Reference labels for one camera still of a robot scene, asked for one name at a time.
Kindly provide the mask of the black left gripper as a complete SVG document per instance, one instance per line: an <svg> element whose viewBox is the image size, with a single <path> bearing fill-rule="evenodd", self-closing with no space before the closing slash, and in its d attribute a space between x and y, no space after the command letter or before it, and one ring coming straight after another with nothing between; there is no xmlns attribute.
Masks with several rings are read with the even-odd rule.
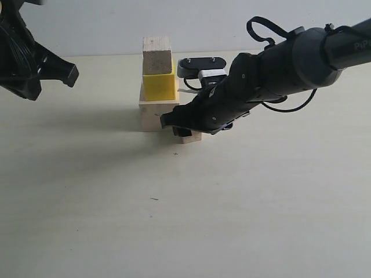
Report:
<svg viewBox="0 0 371 278"><path fill-rule="evenodd" d="M74 87L79 71L34 39L20 14L24 3L1 1L1 87L35 101L41 81L57 80Z"/></svg>

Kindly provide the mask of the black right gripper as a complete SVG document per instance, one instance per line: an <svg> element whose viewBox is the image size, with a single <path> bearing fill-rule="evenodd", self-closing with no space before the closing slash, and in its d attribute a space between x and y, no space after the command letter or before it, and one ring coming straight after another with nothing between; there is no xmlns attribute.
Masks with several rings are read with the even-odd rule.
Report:
<svg viewBox="0 0 371 278"><path fill-rule="evenodd" d="M172 127L178 137L190 137L192 130L217 133L256 103L277 100L277 95L263 89L260 58L258 54L238 54L223 81L200 93L190 104L175 106L162 114L161 128Z"/></svg>

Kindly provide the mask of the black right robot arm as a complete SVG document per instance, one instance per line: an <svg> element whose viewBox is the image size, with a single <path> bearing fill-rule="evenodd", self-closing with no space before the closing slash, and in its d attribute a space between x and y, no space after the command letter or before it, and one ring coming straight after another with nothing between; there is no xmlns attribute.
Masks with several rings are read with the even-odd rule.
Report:
<svg viewBox="0 0 371 278"><path fill-rule="evenodd" d="M246 30L254 40L265 42L262 52L239 53L231 63L217 56L178 61L178 77L201 85L192 101L160 116L163 128L171 127L180 137L229 130L258 105L274 110L291 94L314 95L334 84L345 69L370 62L369 20L285 31L256 16Z"/></svg>

